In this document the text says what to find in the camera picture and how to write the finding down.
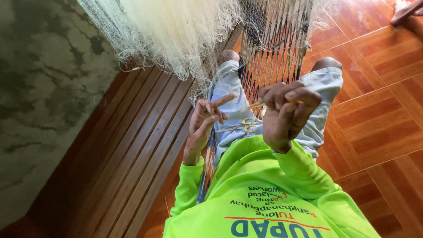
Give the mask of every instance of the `scissors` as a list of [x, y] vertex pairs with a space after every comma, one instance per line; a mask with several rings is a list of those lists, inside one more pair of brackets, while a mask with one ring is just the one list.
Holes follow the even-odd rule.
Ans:
[[257, 130], [257, 126], [253, 125], [254, 122], [255, 122], [255, 118], [248, 117], [248, 118], [245, 118], [244, 120], [242, 120], [241, 124], [238, 125], [238, 126], [231, 127], [231, 128], [228, 128], [228, 129], [217, 130], [215, 132], [223, 132], [223, 131], [230, 131], [230, 130], [235, 130], [235, 129], [243, 129], [247, 133], [253, 133]]

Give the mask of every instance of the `hand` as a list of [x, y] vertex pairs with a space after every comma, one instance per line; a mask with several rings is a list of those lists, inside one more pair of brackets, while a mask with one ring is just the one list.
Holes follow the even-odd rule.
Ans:
[[263, 140], [275, 152], [286, 154], [321, 96], [304, 87], [301, 81], [288, 85], [276, 83], [261, 90], [259, 102], [267, 105], [263, 122]]
[[219, 121], [224, 124], [228, 116], [220, 112], [219, 107], [233, 100], [235, 95], [228, 94], [213, 102], [199, 99], [195, 104], [195, 112], [190, 121], [190, 131], [188, 134], [187, 145], [184, 150], [183, 165], [194, 166], [197, 164], [201, 150], [209, 141], [210, 132], [213, 125]]

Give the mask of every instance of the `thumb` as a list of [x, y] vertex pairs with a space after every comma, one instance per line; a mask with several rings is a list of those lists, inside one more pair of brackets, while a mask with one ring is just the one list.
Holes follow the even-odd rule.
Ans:
[[198, 133], [199, 135], [204, 135], [205, 133], [209, 134], [210, 131], [212, 130], [213, 125], [219, 120], [219, 116], [218, 115], [213, 115], [209, 118], [207, 118], [206, 120], [204, 120], [204, 122], [201, 124], [200, 128], [197, 130], [196, 133]]
[[295, 103], [285, 103], [279, 112], [278, 118], [278, 131], [281, 135], [288, 136], [289, 129], [294, 122], [295, 108], [297, 105]]

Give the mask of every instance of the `leg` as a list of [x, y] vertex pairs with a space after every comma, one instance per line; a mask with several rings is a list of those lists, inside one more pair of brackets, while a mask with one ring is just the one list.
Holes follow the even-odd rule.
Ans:
[[306, 88], [316, 91], [322, 96], [322, 102], [295, 138], [295, 141], [306, 152], [311, 153], [313, 160], [316, 161], [317, 150], [323, 145], [323, 131], [329, 108], [343, 83], [342, 64], [331, 57], [324, 57], [318, 60], [311, 72], [300, 80]]
[[[235, 94], [235, 99], [220, 107], [220, 110], [228, 115], [229, 120], [227, 120], [224, 125], [216, 123], [214, 125], [216, 131], [238, 126], [245, 118], [254, 118], [252, 110], [244, 111], [250, 104], [245, 96], [238, 76], [239, 55], [233, 50], [224, 50], [218, 58], [218, 63], [221, 65], [213, 78], [215, 86], [211, 100], [214, 101], [229, 93]], [[261, 131], [262, 127], [256, 131], [256, 134], [261, 134]], [[214, 135], [217, 143], [214, 157], [214, 163], [216, 165], [220, 160], [221, 154], [229, 148], [232, 142], [247, 136], [242, 129], [216, 132]]]
[[410, 16], [421, 15], [421, 8], [423, 8], [423, 0], [416, 0], [412, 3], [407, 3], [404, 0], [397, 0], [395, 3], [395, 13], [391, 20], [391, 24], [393, 26], [399, 26]]

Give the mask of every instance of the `gray wall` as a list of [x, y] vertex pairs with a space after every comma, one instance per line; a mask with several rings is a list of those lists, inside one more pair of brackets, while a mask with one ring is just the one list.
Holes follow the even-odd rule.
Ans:
[[76, 0], [0, 0], [0, 229], [21, 218], [118, 72]]

